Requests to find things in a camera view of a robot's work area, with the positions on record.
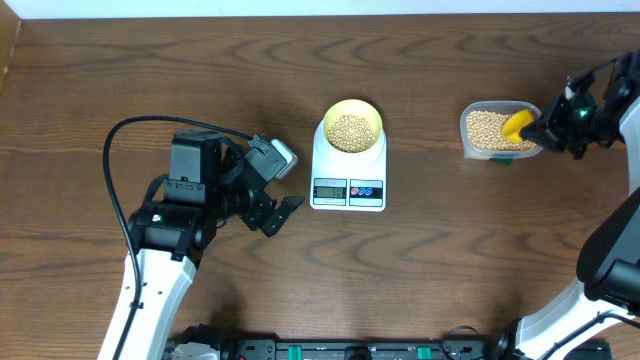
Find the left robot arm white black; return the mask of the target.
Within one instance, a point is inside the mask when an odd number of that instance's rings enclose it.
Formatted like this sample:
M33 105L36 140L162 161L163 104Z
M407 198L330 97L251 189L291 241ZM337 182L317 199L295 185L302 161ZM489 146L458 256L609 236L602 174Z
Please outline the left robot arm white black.
M151 182L125 223L129 252L100 358L160 358L218 228L239 217L249 230L271 237L302 205L301 196L276 201L265 191L296 162L278 139L254 135L242 147L217 131L177 132L168 174Z

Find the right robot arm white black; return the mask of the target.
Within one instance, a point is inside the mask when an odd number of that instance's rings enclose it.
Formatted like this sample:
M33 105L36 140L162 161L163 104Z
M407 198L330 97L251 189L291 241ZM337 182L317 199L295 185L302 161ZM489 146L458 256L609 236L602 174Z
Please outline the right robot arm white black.
M588 146L626 147L629 192L625 201L585 241L575 280L541 310L516 320L496 345L497 359L563 359L619 323L639 325L639 54L606 61L610 68L600 101L590 93L595 72L567 80L564 91L516 134L553 152L583 158Z

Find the yellow plastic measuring scoop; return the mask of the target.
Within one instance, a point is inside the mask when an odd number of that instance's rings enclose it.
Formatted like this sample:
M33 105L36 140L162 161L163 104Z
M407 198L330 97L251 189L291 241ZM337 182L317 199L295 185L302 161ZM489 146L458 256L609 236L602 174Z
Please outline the yellow plastic measuring scoop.
M518 111L505 121L501 128L501 136L508 142L522 143L523 138L520 131L533 123L534 120L534 114L528 109Z

